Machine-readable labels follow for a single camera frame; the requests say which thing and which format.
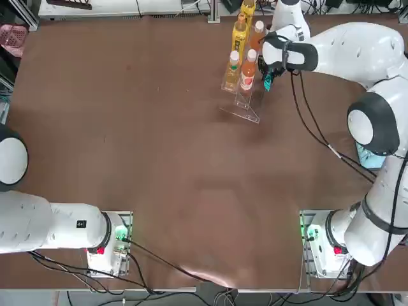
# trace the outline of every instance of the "orange juice bottle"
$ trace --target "orange juice bottle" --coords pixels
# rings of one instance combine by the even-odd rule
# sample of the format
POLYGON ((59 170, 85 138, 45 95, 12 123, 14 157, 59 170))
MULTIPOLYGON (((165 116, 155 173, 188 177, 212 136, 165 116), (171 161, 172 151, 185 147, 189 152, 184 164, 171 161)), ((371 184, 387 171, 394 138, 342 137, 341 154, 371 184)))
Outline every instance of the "orange juice bottle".
POLYGON ((249 32, 251 31, 252 27, 252 17, 254 16, 254 12, 256 9, 256 1, 255 0, 244 0, 241 4, 241 13, 245 16, 245 21, 247 23, 247 34, 245 37, 245 42, 248 41, 249 32))
POLYGON ((262 47, 262 37, 264 36, 263 34, 263 22, 262 21, 257 21, 255 23, 255 31, 251 36, 251 39, 249 40, 249 46, 251 47, 251 49, 254 49, 256 51, 256 53, 259 54, 259 52, 261 51, 261 47, 262 47))
POLYGON ((252 88, 256 72, 256 51, 250 49, 241 67, 240 91, 247 93, 252 88))
POLYGON ((245 38, 247 34, 247 25, 245 24, 244 14, 238 15, 238 21, 234 24, 234 30, 232 31, 232 49, 231 51, 238 51, 240 56, 240 62, 244 58, 245 38))

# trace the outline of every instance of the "bottle cap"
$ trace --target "bottle cap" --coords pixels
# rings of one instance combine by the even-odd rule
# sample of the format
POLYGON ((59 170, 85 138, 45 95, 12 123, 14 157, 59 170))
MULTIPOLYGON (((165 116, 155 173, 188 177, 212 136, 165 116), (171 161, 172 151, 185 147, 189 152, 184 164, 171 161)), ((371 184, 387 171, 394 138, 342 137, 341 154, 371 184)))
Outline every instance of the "bottle cap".
POLYGON ((236 51, 236 50, 234 50, 234 51, 231 51, 231 54, 229 55, 229 61, 232 63, 232 64, 236 64, 239 60, 240 60, 240 54, 239 54, 239 52, 238 51, 236 51))
POLYGON ((262 21, 257 21, 255 23, 255 32, 260 33, 263 32, 263 22, 262 21))
POLYGON ((238 15, 238 21, 239 21, 239 22, 245 22, 245 15, 244 15, 243 13, 240 13, 240 14, 238 15))
POLYGON ((248 51, 248 56, 247 56, 247 58, 248 58, 248 61, 254 62, 254 61, 256 60, 256 51, 255 51, 254 49, 250 49, 250 50, 248 51))

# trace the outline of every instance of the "green light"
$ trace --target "green light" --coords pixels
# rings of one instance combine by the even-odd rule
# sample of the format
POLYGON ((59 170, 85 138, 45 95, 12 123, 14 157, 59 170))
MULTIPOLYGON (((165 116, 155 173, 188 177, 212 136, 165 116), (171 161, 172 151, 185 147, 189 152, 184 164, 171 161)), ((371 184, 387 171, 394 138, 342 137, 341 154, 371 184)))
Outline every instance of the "green light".
POLYGON ((117 240, 122 240, 128 236, 128 229, 125 225, 120 225, 115 230, 115 236, 117 240))

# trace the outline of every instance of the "yellow bottle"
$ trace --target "yellow bottle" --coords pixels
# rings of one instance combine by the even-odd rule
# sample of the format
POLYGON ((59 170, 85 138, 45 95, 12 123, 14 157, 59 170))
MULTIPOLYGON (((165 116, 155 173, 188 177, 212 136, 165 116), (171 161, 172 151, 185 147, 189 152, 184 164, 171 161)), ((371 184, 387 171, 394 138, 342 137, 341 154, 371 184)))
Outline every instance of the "yellow bottle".
POLYGON ((234 30, 232 31, 232 49, 231 51, 238 51, 240 62, 244 58, 245 39, 247 35, 247 25, 245 23, 244 14, 238 15, 238 21, 234 24, 234 30))
POLYGON ((247 23, 247 36, 245 37, 245 42, 248 41, 249 32, 252 26, 252 17, 256 9, 256 0, 244 0, 241 4, 241 13, 245 16, 245 21, 247 23))

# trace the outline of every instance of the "white bottle cap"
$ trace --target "white bottle cap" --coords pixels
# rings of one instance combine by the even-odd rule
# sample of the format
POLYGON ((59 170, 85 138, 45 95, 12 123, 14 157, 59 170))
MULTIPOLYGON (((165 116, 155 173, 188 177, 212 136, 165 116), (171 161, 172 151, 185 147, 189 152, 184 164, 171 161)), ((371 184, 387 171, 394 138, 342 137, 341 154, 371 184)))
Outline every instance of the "white bottle cap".
POLYGON ((248 58, 248 61, 254 62, 254 61, 256 60, 256 51, 255 51, 254 49, 250 49, 250 50, 248 51, 248 56, 247 56, 247 58, 248 58))
POLYGON ((231 64, 236 64, 240 60, 240 54, 238 51, 234 50, 231 51, 231 54, 229 55, 229 62, 231 64))
POLYGON ((255 23, 255 32, 260 33, 263 32, 263 22, 262 21, 257 21, 255 23))

